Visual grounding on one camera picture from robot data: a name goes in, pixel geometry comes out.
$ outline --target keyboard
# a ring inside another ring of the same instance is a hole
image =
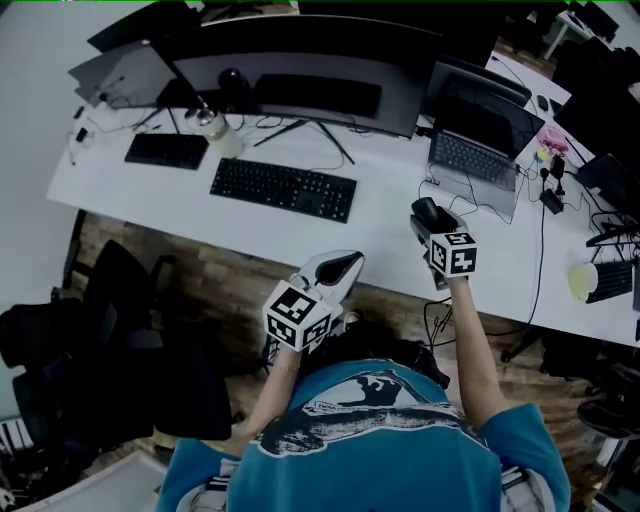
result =
[[[598,287],[587,297],[587,304],[611,299],[633,289],[633,262],[597,263]]]
[[[515,190],[515,171],[511,161],[495,153],[443,132],[433,135],[431,161],[483,180],[501,188]]]
[[[200,135],[144,133],[134,137],[125,162],[197,170],[209,143]]]
[[[211,194],[346,223],[356,182],[282,165],[223,158]]]

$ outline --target laptop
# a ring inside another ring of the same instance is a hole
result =
[[[438,100],[429,178],[510,219],[516,206],[515,160],[543,125],[515,103],[455,79]]]

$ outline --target white table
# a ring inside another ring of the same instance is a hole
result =
[[[499,59],[528,84],[534,101],[536,94],[560,103],[568,99],[566,91],[534,71],[507,57]],[[488,67],[511,76],[501,62],[490,60]],[[532,102],[528,108],[534,108]],[[142,113],[98,111],[90,115],[107,129],[130,124]],[[163,115],[162,131],[172,133],[169,116]],[[544,113],[540,116],[551,119]],[[184,125],[182,113],[176,117]],[[237,126],[239,117],[233,122]],[[77,128],[80,126],[93,129],[82,119]],[[356,161],[355,166],[347,162],[326,171],[358,182],[347,224],[209,195],[219,161],[212,148],[197,172],[126,164],[123,159],[133,139],[131,130],[98,132],[86,143],[88,149],[75,145],[76,165],[65,152],[48,196],[98,214],[293,266],[326,251],[357,249],[366,257],[362,282],[425,299],[446,298],[446,292],[435,290],[422,260],[423,248],[409,228],[411,203],[418,198],[418,185],[426,176],[429,140],[414,137],[405,141],[378,134],[365,138],[336,126],[330,130]],[[271,133],[250,132],[251,128],[245,127],[241,133],[254,141]],[[518,161],[524,168],[529,167],[537,148],[533,142],[520,156]],[[568,156],[577,161],[575,155]],[[332,168],[341,161],[336,148],[308,126],[258,148],[248,147],[242,158],[303,169]],[[532,198],[538,197],[541,181],[530,185]],[[579,186],[571,178],[563,180],[563,185],[565,201],[578,206]],[[445,207],[452,200],[451,195],[431,185],[423,185],[422,195],[432,196]],[[463,201],[454,206],[459,213],[471,208]],[[483,209],[464,217],[480,244],[478,271],[471,277],[479,311],[523,322],[529,319],[540,261],[541,214],[542,203],[529,201],[525,184],[512,225]],[[566,208],[556,217],[546,213],[544,267],[533,324],[634,345],[636,315],[631,294],[586,305],[569,293],[567,272],[593,255],[593,249],[585,247],[592,236],[588,223],[585,205],[578,212]]]
[[[549,48],[542,56],[544,60],[549,60],[549,58],[551,57],[555,49],[562,42],[562,39],[564,38],[568,29],[571,29],[573,32],[575,32],[576,34],[579,34],[586,40],[589,40],[592,37],[597,37],[598,39],[600,39],[600,41],[602,41],[607,46],[607,48],[609,48],[610,50],[613,50],[613,46],[611,45],[611,43],[601,38],[600,36],[596,35],[585,24],[580,22],[581,25],[578,25],[575,21],[573,21],[569,16],[568,11],[563,11],[560,14],[558,14],[556,16],[556,20],[562,23],[562,27],[560,27],[560,31],[558,32],[558,35],[553,39],[552,43],[549,45]]]

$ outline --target person's right arm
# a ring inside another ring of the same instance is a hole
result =
[[[469,281],[464,277],[451,278],[449,288],[462,406],[471,424],[479,428],[509,409],[509,403],[500,391],[496,365],[471,297]]]

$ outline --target monitor stand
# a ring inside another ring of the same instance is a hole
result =
[[[277,137],[278,135],[282,135],[283,133],[289,132],[291,130],[295,130],[296,128],[299,128],[300,126],[304,126],[305,124],[307,124],[310,121],[304,121],[304,120],[299,120],[296,121],[295,123],[291,123],[290,125],[285,126],[282,130],[278,130],[276,133],[269,135],[268,137],[262,139],[260,142],[256,142],[253,147],[259,146],[260,144],[264,144],[267,141],[270,141],[271,139],[273,139],[274,137]],[[325,135],[327,137],[329,137],[329,140],[331,142],[333,142],[335,144],[335,146],[338,148],[338,151],[340,151],[340,153],[347,159],[349,160],[349,162],[351,162],[351,165],[355,165],[356,163],[354,162],[353,158],[351,158],[351,156],[349,156],[349,153],[346,152],[346,150],[340,145],[340,143],[336,140],[336,138],[331,134],[331,132],[327,129],[327,127],[322,124],[320,121],[313,121],[315,122],[320,129],[325,133]]]

